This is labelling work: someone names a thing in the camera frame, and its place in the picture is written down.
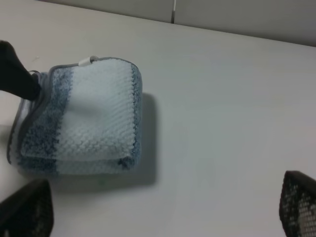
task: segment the textured fabric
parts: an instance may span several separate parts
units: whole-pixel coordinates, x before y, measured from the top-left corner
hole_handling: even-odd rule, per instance
[[[99,174],[130,170],[141,153],[141,75],[119,59],[57,68],[43,112],[10,146],[12,164],[35,173]]]

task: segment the black object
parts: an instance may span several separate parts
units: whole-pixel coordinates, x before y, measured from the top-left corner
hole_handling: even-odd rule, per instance
[[[316,181],[299,171],[287,171],[279,216],[287,237],[316,237]]]
[[[54,224],[47,180],[35,180],[0,204],[0,237],[48,237]]]
[[[13,46],[0,40],[0,90],[35,100],[40,93],[40,85],[23,67]]]

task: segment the folded towel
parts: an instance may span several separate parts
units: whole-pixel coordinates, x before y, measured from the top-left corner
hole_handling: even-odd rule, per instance
[[[22,100],[8,160],[27,172],[120,173],[141,153],[142,81],[127,61],[56,66],[38,74],[43,94]]]

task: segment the white table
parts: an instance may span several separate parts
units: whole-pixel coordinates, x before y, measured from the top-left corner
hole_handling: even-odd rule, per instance
[[[53,237],[284,236],[285,171],[316,178],[316,48],[33,0],[0,1],[0,35],[28,70],[96,55],[143,76],[140,167],[51,179]],[[0,93],[0,199],[29,181],[5,158],[18,102]]]

